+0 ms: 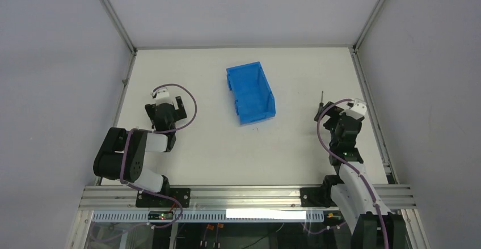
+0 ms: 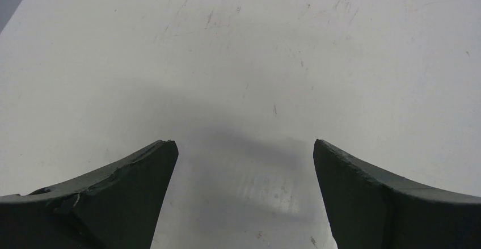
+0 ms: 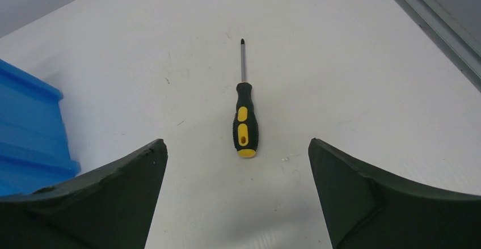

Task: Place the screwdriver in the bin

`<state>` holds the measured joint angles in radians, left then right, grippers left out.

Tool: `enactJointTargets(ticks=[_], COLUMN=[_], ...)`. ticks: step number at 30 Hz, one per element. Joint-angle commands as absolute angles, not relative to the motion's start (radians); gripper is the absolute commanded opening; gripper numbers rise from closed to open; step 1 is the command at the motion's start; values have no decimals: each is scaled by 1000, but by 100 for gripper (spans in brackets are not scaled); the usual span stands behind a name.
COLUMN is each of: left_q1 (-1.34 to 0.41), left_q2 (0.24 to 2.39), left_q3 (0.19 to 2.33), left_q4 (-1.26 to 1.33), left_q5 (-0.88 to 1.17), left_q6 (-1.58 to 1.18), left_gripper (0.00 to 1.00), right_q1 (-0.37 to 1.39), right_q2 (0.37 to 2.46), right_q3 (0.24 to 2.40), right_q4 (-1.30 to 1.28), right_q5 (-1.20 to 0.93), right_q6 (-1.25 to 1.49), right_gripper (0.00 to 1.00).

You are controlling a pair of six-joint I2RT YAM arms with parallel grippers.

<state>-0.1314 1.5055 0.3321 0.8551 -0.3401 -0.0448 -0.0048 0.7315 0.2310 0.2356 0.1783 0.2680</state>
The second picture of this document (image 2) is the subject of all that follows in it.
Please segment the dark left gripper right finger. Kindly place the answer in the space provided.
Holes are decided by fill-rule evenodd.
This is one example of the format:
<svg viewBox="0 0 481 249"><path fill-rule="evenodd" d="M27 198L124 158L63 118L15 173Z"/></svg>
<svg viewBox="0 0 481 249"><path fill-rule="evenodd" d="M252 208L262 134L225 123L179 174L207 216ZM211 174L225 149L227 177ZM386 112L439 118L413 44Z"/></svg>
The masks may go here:
<svg viewBox="0 0 481 249"><path fill-rule="evenodd" d="M479 248L480 198L431 187L324 140L313 160L339 248Z"/></svg>

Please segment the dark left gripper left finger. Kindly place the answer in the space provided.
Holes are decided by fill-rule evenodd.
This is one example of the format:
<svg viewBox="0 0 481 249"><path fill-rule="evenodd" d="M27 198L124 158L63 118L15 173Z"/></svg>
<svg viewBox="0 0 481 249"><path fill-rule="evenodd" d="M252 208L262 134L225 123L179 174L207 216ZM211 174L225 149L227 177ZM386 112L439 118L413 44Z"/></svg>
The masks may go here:
<svg viewBox="0 0 481 249"><path fill-rule="evenodd" d="M1 197L2 248L150 248L179 152L155 141L106 166Z"/></svg>

